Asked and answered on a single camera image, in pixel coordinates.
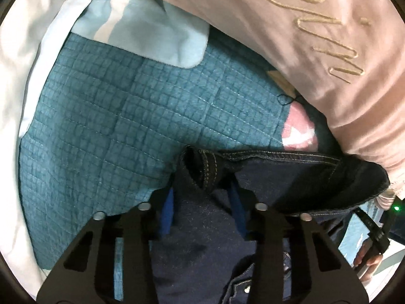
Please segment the person's right hand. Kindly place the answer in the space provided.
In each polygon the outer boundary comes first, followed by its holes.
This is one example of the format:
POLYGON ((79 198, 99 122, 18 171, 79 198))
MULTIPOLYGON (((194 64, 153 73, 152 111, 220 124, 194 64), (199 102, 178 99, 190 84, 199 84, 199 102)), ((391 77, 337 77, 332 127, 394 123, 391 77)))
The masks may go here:
MULTIPOLYGON (((362 246, 360 247, 360 250, 357 252, 357 255, 354 259, 354 262, 353 262, 354 267, 357 267, 358 265, 360 265, 362 263, 366 253, 369 251, 372 244, 373 244, 373 242, 371 239, 366 239, 362 243, 362 246)), ((383 255, 381 255, 381 254, 374 255, 373 257, 370 257, 367 260, 367 262, 365 263, 366 270, 365 270, 364 274, 362 275, 362 277, 359 278, 362 283, 367 283, 372 279, 375 271, 378 269, 378 267, 382 263, 382 260, 383 260, 383 255)))

